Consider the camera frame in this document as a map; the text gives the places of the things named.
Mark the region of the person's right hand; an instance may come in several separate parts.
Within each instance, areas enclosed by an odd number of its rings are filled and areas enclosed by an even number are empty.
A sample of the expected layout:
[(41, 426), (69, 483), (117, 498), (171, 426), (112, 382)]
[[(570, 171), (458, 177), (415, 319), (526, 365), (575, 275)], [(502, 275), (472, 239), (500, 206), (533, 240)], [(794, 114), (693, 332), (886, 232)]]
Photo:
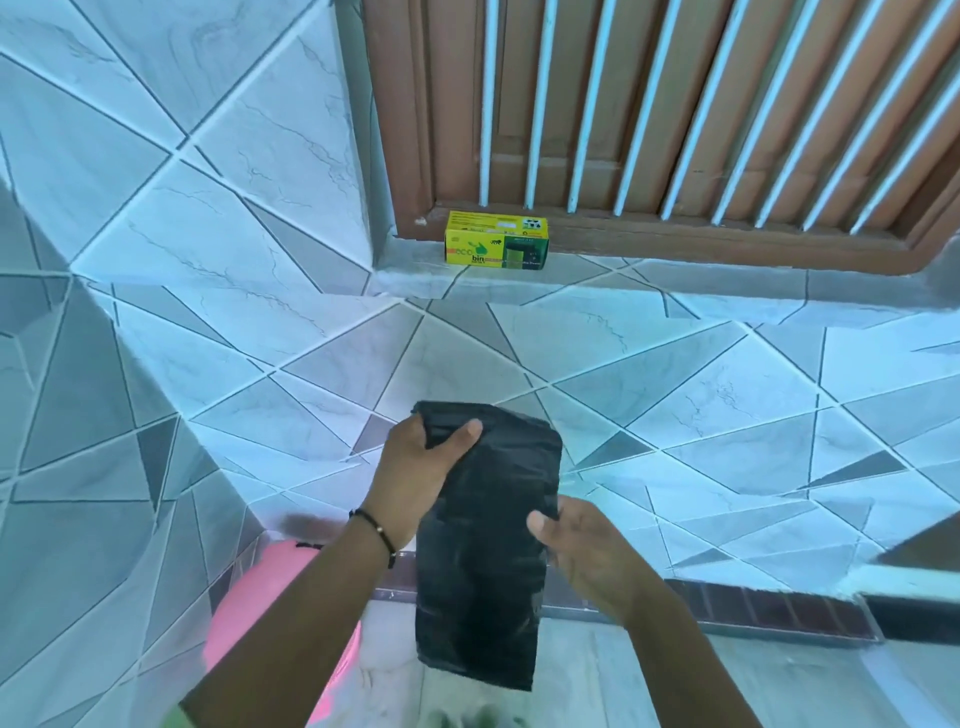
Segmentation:
[(629, 625), (659, 578), (654, 569), (590, 501), (561, 495), (557, 516), (547, 517), (561, 523), (561, 546), (546, 546), (551, 562), (583, 600)]

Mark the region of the person's left hand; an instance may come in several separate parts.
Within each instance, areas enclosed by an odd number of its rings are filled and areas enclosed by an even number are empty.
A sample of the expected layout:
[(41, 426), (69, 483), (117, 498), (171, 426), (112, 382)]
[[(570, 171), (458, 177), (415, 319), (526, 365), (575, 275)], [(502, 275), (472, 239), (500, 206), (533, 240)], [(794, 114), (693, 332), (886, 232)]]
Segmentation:
[(452, 468), (429, 464), (422, 416), (413, 414), (394, 426), (359, 511), (381, 534), (391, 552), (399, 552), (416, 535), (419, 523), (436, 503)]

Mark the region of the black plastic garbage bag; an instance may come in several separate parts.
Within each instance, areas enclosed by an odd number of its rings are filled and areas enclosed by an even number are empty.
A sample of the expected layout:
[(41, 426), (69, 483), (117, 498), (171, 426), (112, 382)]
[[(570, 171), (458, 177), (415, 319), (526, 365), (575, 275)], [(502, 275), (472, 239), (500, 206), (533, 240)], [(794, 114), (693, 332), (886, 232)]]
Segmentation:
[(413, 412), (428, 448), (470, 420), (482, 424), (417, 528), (418, 659), (529, 693), (547, 556), (526, 520), (532, 511), (558, 516), (561, 435), (545, 419), (489, 404), (420, 401)]

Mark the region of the person's right forearm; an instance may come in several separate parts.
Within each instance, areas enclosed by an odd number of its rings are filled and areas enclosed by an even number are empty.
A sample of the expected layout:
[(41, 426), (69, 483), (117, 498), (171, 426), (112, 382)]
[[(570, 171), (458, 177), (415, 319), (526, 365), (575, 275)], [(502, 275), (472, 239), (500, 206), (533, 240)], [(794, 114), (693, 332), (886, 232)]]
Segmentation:
[(689, 608), (663, 579), (636, 578), (622, 623), (659, 728), (763, 728)]

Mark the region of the yellow green cardboard box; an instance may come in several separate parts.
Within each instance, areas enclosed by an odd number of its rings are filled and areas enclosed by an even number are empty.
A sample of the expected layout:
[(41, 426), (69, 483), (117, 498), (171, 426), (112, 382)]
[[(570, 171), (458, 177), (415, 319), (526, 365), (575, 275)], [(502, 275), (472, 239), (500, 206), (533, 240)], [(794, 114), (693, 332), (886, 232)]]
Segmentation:
[(529, 215), (454, 210), (448, 216), (443, 245), (449, 265), (540, 271), (549, 251), (548, 221)]

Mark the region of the brown floor drain grate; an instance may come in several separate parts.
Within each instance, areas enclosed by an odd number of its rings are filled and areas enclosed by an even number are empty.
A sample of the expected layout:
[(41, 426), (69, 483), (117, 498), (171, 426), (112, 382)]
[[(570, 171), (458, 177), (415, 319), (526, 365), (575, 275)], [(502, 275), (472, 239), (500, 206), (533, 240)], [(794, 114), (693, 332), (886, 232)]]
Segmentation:
[[(880, 628), (862, 601), (676, 578), (665, 581), (708, 634), (836, 648), (873, 646), (883, 641)], [(372, 598), (416, 603), (415, 553), (400, 554)], [(580, 597), (554, 566), (547, 567), (541, 602), (545, 618), (611, 623), (593, 603)]]

